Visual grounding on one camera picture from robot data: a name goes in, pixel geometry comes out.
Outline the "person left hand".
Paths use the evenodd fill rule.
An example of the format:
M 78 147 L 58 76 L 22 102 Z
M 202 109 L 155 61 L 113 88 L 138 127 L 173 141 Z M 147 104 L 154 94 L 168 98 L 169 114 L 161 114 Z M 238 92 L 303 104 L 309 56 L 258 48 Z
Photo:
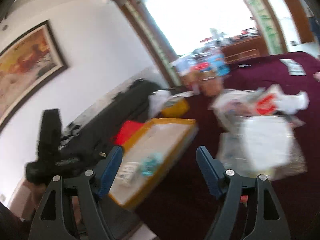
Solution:
M 24 185 L 30 190 L 31 193 L 31 202 L 36 210 L 40 204 L 40 201 L 47 189 L 45 184 L 36 185 L 30 183 L 29 181 L 25 181 Z M 73 211 L 74 211 L 74 218 L 76 221 L 76 225 L 79 225 L 82 220 L 79 198 L 74 196 L 72 197 L 72 204 L 73 204 Z

